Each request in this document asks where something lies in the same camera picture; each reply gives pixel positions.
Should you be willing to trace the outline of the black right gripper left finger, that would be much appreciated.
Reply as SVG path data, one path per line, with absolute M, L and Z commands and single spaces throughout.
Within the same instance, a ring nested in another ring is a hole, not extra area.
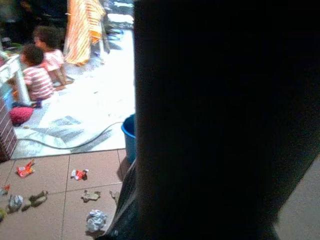
M 96 240 L 139 240 L 137 161 L 134 160 L 123 179 L 113 220 Z

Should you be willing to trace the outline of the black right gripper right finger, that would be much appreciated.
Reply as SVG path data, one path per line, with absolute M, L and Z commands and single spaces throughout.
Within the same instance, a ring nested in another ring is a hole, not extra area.
M 134 0 L 135 240 L 280 240 L 320 154 L 320 0 Z

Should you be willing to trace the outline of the small brown scrap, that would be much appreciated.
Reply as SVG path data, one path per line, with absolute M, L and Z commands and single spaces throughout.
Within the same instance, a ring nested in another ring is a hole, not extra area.
M 116 204 L 118 204 L 119 202 L 119 198 L 120 198 L 120 193 L 118 191 L 109 191 L 110 196 L 112 197 L 112 199 L 115 201 Z

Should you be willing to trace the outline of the white crumpled paper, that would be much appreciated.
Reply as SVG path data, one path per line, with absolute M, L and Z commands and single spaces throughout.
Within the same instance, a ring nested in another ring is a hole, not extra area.
M 107 215 L 98 209 L 92 209 L 86 220 L 86 230 L 90 233 L 94 233 L 102 230 L 107 222 Z

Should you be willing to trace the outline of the red and white wrapper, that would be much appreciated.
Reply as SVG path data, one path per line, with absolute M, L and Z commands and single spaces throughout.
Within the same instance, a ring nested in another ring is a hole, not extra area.
M 89 172 L 88 169 L 84 169 L 84 170 L 73 169 L 71 171 L 70 178 L 75 179 L 76 181 L 79 181 L 79 180 L 85 181 L 88 179 L 88 172 Z

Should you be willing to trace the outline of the blue plastic bucket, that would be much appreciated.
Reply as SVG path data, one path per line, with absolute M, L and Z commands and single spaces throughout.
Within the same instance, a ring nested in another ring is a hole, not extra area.
M 126 158 L 132 164 L 136 159 L 135 114 L 124 120 L 121 130 L 124 134 Z

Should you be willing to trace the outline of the red snack wrapper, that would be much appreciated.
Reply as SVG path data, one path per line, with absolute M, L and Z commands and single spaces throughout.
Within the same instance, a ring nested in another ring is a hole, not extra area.
M 34 165 L 34 160 L 31 160 L 25 166 L 17 166 L 16 173 L 21 178 L 25 178 L 34 172 L 33 165 Z

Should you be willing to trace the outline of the grey crumpled paper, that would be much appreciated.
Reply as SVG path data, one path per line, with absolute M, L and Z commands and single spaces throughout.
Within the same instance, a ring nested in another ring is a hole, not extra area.
M 23 204 L 23 197 L 21 195 L 11 195 L 8 200 L 8 212 L 17 212 Z

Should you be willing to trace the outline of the red cushion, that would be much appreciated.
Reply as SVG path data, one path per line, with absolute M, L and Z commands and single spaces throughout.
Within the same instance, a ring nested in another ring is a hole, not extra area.
M 14 107 L 9 116 L 14 126 L 20 126 L 31 118 L 33 112 L 34 109 L 31 107 Z

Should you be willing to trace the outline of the brick pattern cabinet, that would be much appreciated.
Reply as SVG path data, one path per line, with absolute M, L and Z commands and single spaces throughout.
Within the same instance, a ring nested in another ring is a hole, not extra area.
M 12 124 L 10 114 L 0 97 L 0 163 L 11 159 L 18 138 Z

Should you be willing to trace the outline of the child in striped shirt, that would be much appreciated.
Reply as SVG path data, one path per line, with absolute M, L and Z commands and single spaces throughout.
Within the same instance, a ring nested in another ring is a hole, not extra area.
M 51 98 L 54 87 L 43 66 L 44 52 L 35 44 L 27 44 L 23 48 L 20 60 L 26 66 L 22 73 L 30 100 L 36 102 Z

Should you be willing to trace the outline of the orange striped cloth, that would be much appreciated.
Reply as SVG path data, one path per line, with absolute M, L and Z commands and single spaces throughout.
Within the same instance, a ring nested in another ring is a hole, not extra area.
M 100 0 L 68 0 L 64 43 L 67 63 L 82 66 L 89 61 L 91 46 L 102 40 L 105 15 Z

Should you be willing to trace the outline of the blue box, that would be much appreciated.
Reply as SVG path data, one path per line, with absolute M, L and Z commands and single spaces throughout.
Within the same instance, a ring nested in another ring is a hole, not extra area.
M 3 100 L 7 111 L 11 111 L 13 108 L 14 98 L 13 90 L 11 88 L 7 89 L 3 94 Z

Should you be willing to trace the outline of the child in pink shirt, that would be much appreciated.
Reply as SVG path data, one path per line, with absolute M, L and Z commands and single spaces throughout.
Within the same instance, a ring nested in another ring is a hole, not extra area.
M 67 80 L 64 69 L 64 55 L 59 47 L 59 35 L 54 27 L 39 25 L 33 32 L 34 43 L 43 51 L 43 67 L 52 81 L 59 82 L 56 88 L 64 89 Z

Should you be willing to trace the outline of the white table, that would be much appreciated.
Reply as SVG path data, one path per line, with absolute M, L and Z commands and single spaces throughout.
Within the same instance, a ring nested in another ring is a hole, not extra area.
M 25 105 L 30 105 L 31 99 L 21 69 L 20 56 L 18 54 L 9 56 L 0 50 L 0 62 L 1 60 L 3 64 L 0 64 L 0 88 L 10 79 L 15 78 L 19 101 Z

